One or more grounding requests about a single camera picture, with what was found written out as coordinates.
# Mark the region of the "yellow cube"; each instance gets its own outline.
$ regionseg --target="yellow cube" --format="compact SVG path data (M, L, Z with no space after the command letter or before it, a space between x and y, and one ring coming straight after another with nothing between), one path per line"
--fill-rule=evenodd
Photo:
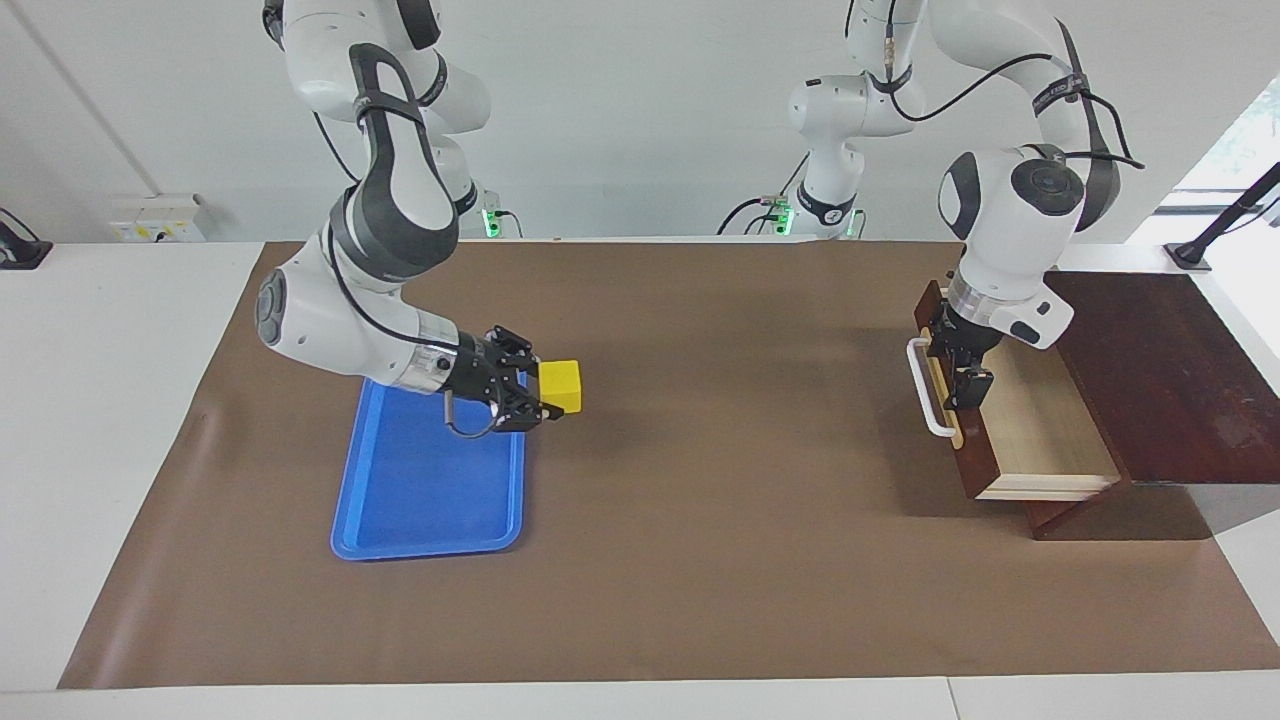
M566 414L582 411L582 375L577 360L558 360L538 366L538 395Z

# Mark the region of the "plastic tray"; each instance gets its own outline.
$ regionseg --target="plastic tray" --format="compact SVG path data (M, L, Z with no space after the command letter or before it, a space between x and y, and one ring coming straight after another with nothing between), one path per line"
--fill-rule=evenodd
M465 432L489 409L457 401ZM351 561L497 552L524 523L525 436L462 439L444 398L365 382L330 544Z

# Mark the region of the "green indicator light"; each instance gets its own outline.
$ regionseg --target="green indicator light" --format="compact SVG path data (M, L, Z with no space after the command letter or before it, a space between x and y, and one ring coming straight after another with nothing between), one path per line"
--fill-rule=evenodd
M484 211L484 222L485 222L485 225L488 227L489 237L493 238L493 237L498 237L499 234L502 234L502 225L498 224L498 217L494 215L493 211L490 211L490 210L485 210Z

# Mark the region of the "cable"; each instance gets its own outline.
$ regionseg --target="cable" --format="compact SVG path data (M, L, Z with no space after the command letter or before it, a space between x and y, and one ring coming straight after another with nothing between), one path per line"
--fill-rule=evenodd
M40 242L40 236L36 234L36 231L31 229L31 225L28 225L27 223L22 222L22 218L19 218L18 215L14 215L13 213L10 213L9 210L6 210L4 208L0 208L0 214L8 215L10 220L18 223L22 227L22 229L27 231L27 234L31 236L31 240L35 240L36 242Z
M338 165L342 167L342 172L347 173L347 177L351 178L351 182L360 182L360 178L357 178L356 174L351 172L351 168L348 168L347 163L343 161L342 155L338 154L338 149L334 147L333 138L329 137L329 129L324 127L324 120L320 119L320 113L311 113L311 117L316 119L316 127L320 128L320 135L324 136L325 145L329 146L329 152L333 152L333 159L338 160Z
M1247 228L1247 227L1252 225L1253 223L1261 220L1262 215L1266 215L1267 213L1270 213L1276 206L1276 204L1280 204L1280 195L1277 195L1276 199L1272 200L1270 205L1267 205L1266 208L1263 208L1257 215L1253 215L1253 218L1251 218L1247 223L1236 225L1236 227L1234 227L1234 228L1231 228L1229 231L1222 231L1222 234L1231 234L1235 231L1243 231L1244 228Z
M724 222L721 223L721 227L719 227L718 231L716 231L716 234L724 234L724 228L727 228L728 224L731 222L733 222L733 218L736 218L739 215L739 213L741 213L742 210L746 210L751 205L768 205L768 202L765 202L763 197L753 197L751 200L748 200L746 202L742 202L737 208L733 208L733 211L730 213L727 218L724 218Z
M1139 161L1134 160L1133 158L1123 158L1120 155L1112 155L1111 152L1093 152L1093 151L1089 151L1089 150L1084 150L1084 151L1080 151L1080 152L1064 152L1062 156L1064 158L1088 158L1088 159L1092 159L1092 160L1110 160L1112 163L1124 163L1125 165L1130 165L1130 167L1137 168L1139 170L1146 170L1147 169L1146 163L1139 163Z
M791 183L794 183L796 181L796 178L800 177L800 170L803 170L804 169L804 164L809 161L810 152L812 151L806 151L804 154L804 158L800 158L800 164L796 165L796 170L794 173L791 173L790 178L787 178L787 184L782 186L782 190L778 191L778 195L781 195L782 197L787 196L787 191L791 190Z
M338 269L338 254L334 250L333 228L329 228L328 250L329 250L329 264L333 266L334 279L338 281L338 290L342 291L342 296L347 299L348 304L351 304L352 310L355 310L356 314L360 315L366 323L369 323L375 331L385 336L393 337L396 340L412 342L413 345L425 345L426 347L434 347L436 350L443 350L445 352L458 352L460 350L462 350L457 345L452 345L448 342L440 342L438 340L428 340L424 337L413 337L413 336L407 336L404 333L398 333L375 320L372 315L366 313L365 309L360 306L360 302L356 300L356 296L352 295L351 288L347 287L347 279L342 277L342 270Z
M755 223L760 223L760 229L755 232L755 234L760 234L760 233L764 232L764 228L769 224L769 220L777 220L777 219L778 219L777 215L771 215L771 214L765 213L765 214L760 215L759 218L756 218L756 219L751 220L750 223L748 223L746 224L746 232L744 232L742 234L751 234L751 228L755 227Z
M886 26L884 26L886 40L893 37L893 12L896 9L897 9L897 0L892 0L890 3L890 5L888 5L888 20L886 22ZM931 119L941 115L942 113L950 110L952 106L955 106L956 102L960 102L961 100L964 100L966 96L969 96L969 94L972 94L973 91L978 90L979 87L982 87L983 83L986 83L987 81L989 81L993 77L998 76L1000 73L1007 70L1009 68L1011 68L1014 65L1018 65L1019 63L1025 63L1025 61L1029 61L1029 60L1048 60L1048 61L1055 61L1055 58L1052 55L1047 54L1047 53L1030 53L1030 54L1027 54L1027 55L1020 55L1018 58L1014 58L1012 60L1009 60L1009 61L1001 64L998 68L996 68L996 69L988 72L987 74L982 76L980 78L978 78L977 82L974 82L973 85L970 85L969 87L966 87L963 92L960 92L960 95L956 95L955 97L952 97L951 100L948 100L946 104L943 104L937 110L933 110L932 113L928 113L928 114L924 114L924 115L920 115L920 117L910 115L905 110L902 110L902 106L897 101L897 88L890 91L888 99L893 104L893 109L897 110L897 114L901 115L904 119L910 120L913 123L923 123L925 120L931 120ZM1139 170L1147 169L1147 165L1144 165L1143 163L1139 163L1138 160L1135 160L1134 156L1133 156L1133 152L1129 150L1129 138L1125 137L1124 122L1120 119L1120 111L1116 110L1116 106L1112 105L1110 101L1107 101L1105 97L1094 95L1093 92L1091 92L1088 90L1082 90L1082 91L1078 92L1078 95L1082 96L1082 97L1085 97L1088 100L1092 100L1092 101L1097 102L1098 105L1102 105L1103 108L1107 109L1108 113L1111 113L1111 119L1112 119L1112 122L1115 123L1115 127L1116 127L1116 136L1120 138L1120 150L1124 151L1124 156L1121 158L1119 155L1111 155L1111 154L1106 154L1106 152L1068 152L1066 156L1068 158L1093 158L1096 160L1111 160L1111 161L1115 161L1115 163L1124 163L1126 165L1132 165L1132 167L1134 167L1134 168L1137 168ZM1057 102L1059 100L1062 100L1062 99L1065 99L1069 95L1061 95L1059 97L1055 97L1052 102Z
M1129 138L1126 138L1124 135L1124 123L1120 122L1120 110L1116 110L1116 106L1108 102L1105 97L1094 95L1088 90L1082 91L1080 96L1087 97L1097 102L1098 105L1102 105L1103 108L1107 109L1108 113L1111 113L1111 120L1115 122L1116 124L1116 137L1120 138L1120 151L1124 152L1125 158L1129 158L1132 160L1133 152L1129 151Z
M520 215L512 213L511 210L498 210L494 213L497 218L512 218L516 220L516 229L520 231L520 237L525 237L525 227L520 224Z
M383 333L383 334L385 334L388 337L393 337L393 338L403 341L403 342L411 342L413 345L422 345L422 346L426 346L426 347L434 347L436 350L443 350L445 352L460 352L462 350L457 345L452 345L452 343L448 343L448 342L440 342L440 341L435 341L435 340L428 340L425 337L413 337L413 336L407 336L404 333L398 333L398 332L388 328L387 325L379 323L378 320L375 320L372 318L372 315L370 315L367 311L365 311L364 307L361 307L360 302L356 300L356 296L352 295L351 288L347 287L347 281L346 281L346 278L342 277L342 270L338 269L338 255L337 255L337 251L334 250L333 228L329 228L328 246L329 246L328 247L328 250L329 250L329 264L333 266L333 277L334 277L334 279L338 281L338 290L342 291L342 296L347 299L347 302L351 305L352 310L355 310L356 314L361 316L361 319L364 319L366 323L369 323L370 327L372 327L375 331L378 331L378 332L380 332L380 333ZM493 364L489 363L488 359L485 359L484 356L480 356L480 355L477 355L476 357L481 363L484 363L485 368L489 370L489 373L494 378L497 378L499 375L498 369L494 368ZM494 387L494 392L495 392L495 395L494 395L494 402L497 404L498 407L502 407L502 402L503 402L503 398L502 398L502 383L498 382L497 379L494 379L493 380L493 387ZM492 433L498 427L498 415L497 415L497 413L494 413L494 418L489 423L489 427L485 428L483 432L480 432L477 434L463 433L462 430L460 430L452 423L452 420L448 420L448 419L445 420L444 424L448 425L449 430L452 430L453 434L461 437L462 439L480 439L480 438L488 436L489 433Z
M923 123L925 120L932 120L933 118L937 118L942 113L946 113L947 110L950 110L951 108L954 108L956 105L956 102L960 102L961 100L964 100L965 97L968 97L973 91L978 90L986 82L991 81L993 77L998 76L1000 73L1007 70L1009 68L1011 68L1014 65L1018 65L1020 63L1027 63L1027 61L1030 61L1030 60L1050 60L1050 61L1052 61L1053 56L1050 55L1048 53L1030 53L1028 55L1020 55L1018 58L1014 58L1012 60L1002 63L996 69L993 69L993 70L988 72L987 74L982 76L980 78L978 78L973 85L970 85L969 87L964 88L964 91L960 92L960 95L956 95L955 97L952 97L951 100L948 100L946 104L943 104L937 110L933 110L932 113L927 113L927 114L920 115L920 117L911 115L906 110L902 109L902 106L897 101L897 91L896 90L888 94L888 99L890 99L891 102L893 102L893 109L897 110L897 114L902 115L902 119L910 120L913 123Z

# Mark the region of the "electrical socket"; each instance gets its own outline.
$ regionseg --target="electrical socket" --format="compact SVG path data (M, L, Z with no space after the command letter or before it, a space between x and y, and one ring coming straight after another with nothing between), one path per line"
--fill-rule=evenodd
M116 199L111 231L120 242L206 242L205 211L193 195Z

